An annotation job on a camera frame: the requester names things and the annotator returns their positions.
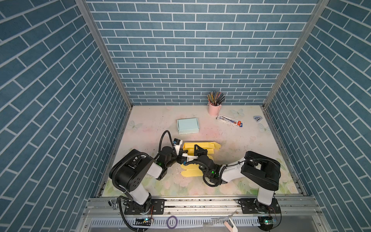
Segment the yellow paper box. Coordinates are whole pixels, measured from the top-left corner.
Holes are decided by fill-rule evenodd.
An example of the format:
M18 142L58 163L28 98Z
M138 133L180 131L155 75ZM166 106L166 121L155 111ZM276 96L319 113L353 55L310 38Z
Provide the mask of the yellow paper box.
M185 142L180 150L183 177L219 177L221 166L214 162L212 155L221 145L216 142Z

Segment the light blue paper box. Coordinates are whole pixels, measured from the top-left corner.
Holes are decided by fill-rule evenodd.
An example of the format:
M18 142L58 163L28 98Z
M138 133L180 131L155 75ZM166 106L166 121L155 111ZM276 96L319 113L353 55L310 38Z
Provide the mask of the light blue paper box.
M199 121L197 118L178 119L177 128L179 134L192 134L200 131Z

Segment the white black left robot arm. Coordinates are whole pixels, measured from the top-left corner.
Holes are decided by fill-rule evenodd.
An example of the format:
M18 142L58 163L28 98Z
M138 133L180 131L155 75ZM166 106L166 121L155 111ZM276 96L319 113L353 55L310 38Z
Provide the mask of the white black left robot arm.
M123 192L137 205L149 207L151 194L144 188L142 181L146 176L162 180L168 169L177 162L180 146L165 146L155 158L133 149L116 163L109 173L113 186Z

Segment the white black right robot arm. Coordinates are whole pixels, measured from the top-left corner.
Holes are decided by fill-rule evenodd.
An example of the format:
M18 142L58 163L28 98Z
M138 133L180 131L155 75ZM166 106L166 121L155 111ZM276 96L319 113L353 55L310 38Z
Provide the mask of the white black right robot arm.
M256 205L271 205L281 178L281 164L277 160L248 151L239 161L216 164L207 156L207 150L200 146L194 146L194 153L195 158L184 162L184 165L198 165L206 185L214 188L246 177L259 186Z

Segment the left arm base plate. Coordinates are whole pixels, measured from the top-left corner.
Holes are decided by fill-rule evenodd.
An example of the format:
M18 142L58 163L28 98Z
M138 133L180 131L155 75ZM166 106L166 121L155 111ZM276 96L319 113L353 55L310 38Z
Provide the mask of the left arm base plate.
M143 205L135 201L123 203L125 215L163 215L165 208L164 199L148 199Z

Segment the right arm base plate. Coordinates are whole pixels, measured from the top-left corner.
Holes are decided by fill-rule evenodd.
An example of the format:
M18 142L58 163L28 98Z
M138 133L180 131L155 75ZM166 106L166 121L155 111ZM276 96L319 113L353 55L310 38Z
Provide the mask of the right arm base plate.
M269 206L259 203L257 198L241 198L237 203L241 206L243 214L281 214L281 208L276 198L272 199Z

